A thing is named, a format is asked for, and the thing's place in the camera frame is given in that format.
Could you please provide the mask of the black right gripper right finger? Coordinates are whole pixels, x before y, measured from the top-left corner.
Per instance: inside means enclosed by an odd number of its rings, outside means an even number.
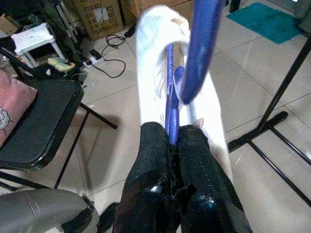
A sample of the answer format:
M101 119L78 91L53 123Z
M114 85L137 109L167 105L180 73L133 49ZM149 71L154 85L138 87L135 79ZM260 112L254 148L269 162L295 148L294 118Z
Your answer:
M199 128L179 129L179 165L185 200L182 233L252 233L231 180L212 156Z

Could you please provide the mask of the teal floor mat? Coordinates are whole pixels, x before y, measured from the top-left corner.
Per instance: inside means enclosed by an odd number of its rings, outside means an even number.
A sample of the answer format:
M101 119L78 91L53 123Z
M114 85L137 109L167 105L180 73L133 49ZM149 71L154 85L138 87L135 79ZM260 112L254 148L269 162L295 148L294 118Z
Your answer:
M301 34L297 18L259 2L226 17L276 44L282 44Z

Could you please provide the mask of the white button shirt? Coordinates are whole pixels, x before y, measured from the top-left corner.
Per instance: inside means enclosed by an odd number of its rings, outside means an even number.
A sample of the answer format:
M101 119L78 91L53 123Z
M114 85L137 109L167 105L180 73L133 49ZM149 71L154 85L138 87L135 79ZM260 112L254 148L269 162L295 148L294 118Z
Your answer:
M190 40L188 20L165 5L145 10L136 27L137 80L140 123L157 122L165 126L167 99L167 49L169 43L181 48L187 60ZM211 75L189 105L179 105L181 126L195 125L208 138L211 154L232 181L233 174L225 142L221 106Z

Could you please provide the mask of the yellow green plush toy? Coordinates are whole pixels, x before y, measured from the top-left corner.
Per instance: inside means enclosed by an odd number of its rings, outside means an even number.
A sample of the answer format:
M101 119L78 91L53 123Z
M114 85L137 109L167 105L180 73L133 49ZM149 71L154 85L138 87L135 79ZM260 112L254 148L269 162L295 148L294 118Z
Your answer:
M67 63L66 60L60 57L49 58L48 65L54 67L59 72L69 72L75 68L75 63Z

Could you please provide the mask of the purple plastic hanger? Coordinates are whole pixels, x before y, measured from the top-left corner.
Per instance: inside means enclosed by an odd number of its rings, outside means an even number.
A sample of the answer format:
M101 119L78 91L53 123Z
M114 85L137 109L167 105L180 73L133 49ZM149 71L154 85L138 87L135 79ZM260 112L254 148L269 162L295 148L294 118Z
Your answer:
M222 0L194 0L186 67L173 68L173 44L167 46L167 100L165 129L177 145L179 103L191 103L202 89L215 45Z

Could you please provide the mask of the black metal rack stand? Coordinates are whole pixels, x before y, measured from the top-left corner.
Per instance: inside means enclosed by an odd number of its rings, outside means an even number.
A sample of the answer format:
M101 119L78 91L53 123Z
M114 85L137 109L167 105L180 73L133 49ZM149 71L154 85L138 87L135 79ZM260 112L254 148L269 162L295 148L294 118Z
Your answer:
M275 106L280 101L281 97L285 93L289 84L295 77L296 73L299 71L300 67L307 58L309 52L311 51L311 34L308 36L305 44L300 50L298 56L287 72L285 78L283 79L281 85L279 86L276 94L268 105L264 115L260 119L258 125L253 130L243 134L239 138L230 141L227 146L229 152L233 152L240 147L248 144L273 170L276 172L279 177L311 208L311 199L309 199L268 157L264 154L258 146L256 146L252 140L259 137L267 131L272 131L273 134L280 139L287 147L293 150L304 162L311 166L311 159L309 159L306 154L304 154L298 147L296 147L289 139L287 139L282 133L280 133L275 126L283 122L288 113L282 111L276 114L273 118L269 118L271 113L274 111Z

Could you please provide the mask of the dark green hanging garment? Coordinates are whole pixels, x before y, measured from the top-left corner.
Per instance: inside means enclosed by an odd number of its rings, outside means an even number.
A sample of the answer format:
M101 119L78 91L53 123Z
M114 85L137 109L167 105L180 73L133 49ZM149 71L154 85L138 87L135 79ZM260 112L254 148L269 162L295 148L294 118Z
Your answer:
M64 57L76 64L82 63L82 51L78 41L79 34L64 1L36 0L36 3Z

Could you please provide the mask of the black folding chair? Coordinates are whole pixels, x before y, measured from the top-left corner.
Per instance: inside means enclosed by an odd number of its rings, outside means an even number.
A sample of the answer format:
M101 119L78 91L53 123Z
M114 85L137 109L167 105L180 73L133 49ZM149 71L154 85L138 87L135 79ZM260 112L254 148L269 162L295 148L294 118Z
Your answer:
M0 54L9 59L14 69L21 67L31 73L34 79L25 80L24 84L37 90L34 102L26 110L4 146L0 148L0 187L16 191L16 187L3 182L7 180L34 189L44 188L44 185L4 171L41 170L47 166L55 157L77 109L81 107L86 111L54 185L54 188L58 188L88 116L95 116L113 129L117 129L117 125L82 103L84 90L79 82L48 79L44 73L39 72L36 68L29 68L1 47Z

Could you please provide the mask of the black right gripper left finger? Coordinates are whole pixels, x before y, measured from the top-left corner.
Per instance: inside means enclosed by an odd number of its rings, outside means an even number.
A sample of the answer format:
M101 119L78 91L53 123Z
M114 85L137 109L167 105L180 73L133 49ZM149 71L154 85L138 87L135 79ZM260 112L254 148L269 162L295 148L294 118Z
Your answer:
M125 180L114 220L114 233L176 233L180 218L172 192L173 156L164 127L140 128L136 160Z

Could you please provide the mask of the white power strip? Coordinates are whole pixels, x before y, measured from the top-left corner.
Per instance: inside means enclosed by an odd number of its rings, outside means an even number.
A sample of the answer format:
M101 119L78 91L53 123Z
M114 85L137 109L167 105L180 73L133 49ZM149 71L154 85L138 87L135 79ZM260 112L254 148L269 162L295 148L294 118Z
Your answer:
M101 56L101 54L98 51L96 51L95 49L90 50L89 53L91 56L89 58L84 58L84 60L83 60L83 64L86 67L91 67L91 66L95 65L96 63L98 63L99 61L104 60L104 58Z

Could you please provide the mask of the pink flower cushion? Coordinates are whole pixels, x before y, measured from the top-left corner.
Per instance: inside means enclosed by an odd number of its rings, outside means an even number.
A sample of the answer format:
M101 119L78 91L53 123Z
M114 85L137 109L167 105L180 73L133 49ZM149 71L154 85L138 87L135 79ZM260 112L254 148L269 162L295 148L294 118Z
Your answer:
M0 148L34 101L37 90L0 69Z

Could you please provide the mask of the printed brown cardboard box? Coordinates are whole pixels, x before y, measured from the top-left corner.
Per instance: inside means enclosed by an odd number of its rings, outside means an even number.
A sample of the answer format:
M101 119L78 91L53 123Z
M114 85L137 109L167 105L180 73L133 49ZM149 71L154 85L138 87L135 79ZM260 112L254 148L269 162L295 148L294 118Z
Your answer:
M91 41L124 29L119 0L73 0Z

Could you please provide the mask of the white plastic stool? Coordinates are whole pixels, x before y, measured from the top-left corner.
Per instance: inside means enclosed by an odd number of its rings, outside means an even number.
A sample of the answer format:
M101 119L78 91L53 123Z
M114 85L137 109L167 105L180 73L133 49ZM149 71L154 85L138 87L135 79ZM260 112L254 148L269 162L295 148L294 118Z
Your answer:
M15 54L20 56L26 65L30 68L38 66L34 58L29 54L29 51L37 49L46 44L51 44L55 52L62 59L65 59L60 50L55 37L49 31L46 23L33 27L29 30L11 35L11 39L15 44Z

